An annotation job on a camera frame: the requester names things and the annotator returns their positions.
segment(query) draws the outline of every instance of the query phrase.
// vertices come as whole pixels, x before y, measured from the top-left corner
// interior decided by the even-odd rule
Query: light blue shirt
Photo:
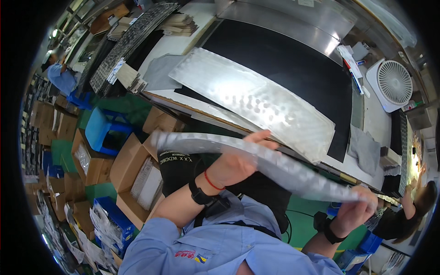
[[[264,226],[281,237],[272,211],[250,197],[241,201],[229,191],[231,208],[204,219],[194,228],[191,221],[179,234],[176,225],[165,218],[147,221],[127,248],[119,275],[179,274],[235,275],[246,260],[254,274],[341,275],[336,263],[315,253],[307,255],[251,227],[218,224],[242,220]]]
[[[77,82],[68,70],[65,70],[64,73],[61,73],[61,67],[62,65],[57,63],[50,65],[48,68],[48,78],[50,82],[58,88],[58,90],[62,91],[66,94],[66,96],[68,96],[76,87]]]

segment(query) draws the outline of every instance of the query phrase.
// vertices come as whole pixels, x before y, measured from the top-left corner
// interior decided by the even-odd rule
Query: black shirt
[[[409,220],[407,220],[403,209],[394,212],[391,208],[388,208],[383,213],[377,227],[373,230],[373,234],[384,240],[401,238],[417,225],[421,217],[417,208],[415,209],[414,216]]]

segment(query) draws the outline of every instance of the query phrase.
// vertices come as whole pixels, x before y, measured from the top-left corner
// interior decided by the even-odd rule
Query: red string bracelet
[[[222,191],[222,190],[224,190],[225,188],[223,187],[222,189],[220,189],[220,188],[218,188],[217,186],[215,186],[209,179],[208,179],[208,175],[206,174],[206,170],[205,170],[205,178],[206,178],[206,180],[208,181],[208,183],[212,186],[212,187],[214,187],[215,189],[217,189],[218,191]]]

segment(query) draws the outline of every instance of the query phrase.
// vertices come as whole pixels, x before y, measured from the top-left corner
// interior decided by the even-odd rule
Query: dark hair
[[[44,72],[51,65],[49,59],[51,59],[51,56],[49,56],[45,64],[41,65],[41,72]]]
[[[436,184],[433,180],[429,181],[426,184],[426,190],[420,195],[420,197],[417,199],[417,222],[413,226],[411,230],[409,230],[403,237],[395,239],[393,243],[401,243],[407,238],[409,238],[414,231],[417,230],[417,228],[420,226],[420,223],[422,222],[423,216],[428,213],[429,210],[433,207],[434,203],[437,199],[437,190],[436,190]]]

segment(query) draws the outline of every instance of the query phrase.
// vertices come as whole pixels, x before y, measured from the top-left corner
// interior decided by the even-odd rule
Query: wooden board
[[[110,24],[108,21],[108,18],[110,15],[114,15],[117,18],[122,18],[125,15],[127,15],[130,11],[127,9],[127,7],[124,4],[120,4],[116,8],[103,12],[100,16],[98,16],[90,26],[90,33],[91,34],[98,34],[105,32],[110,29]]]

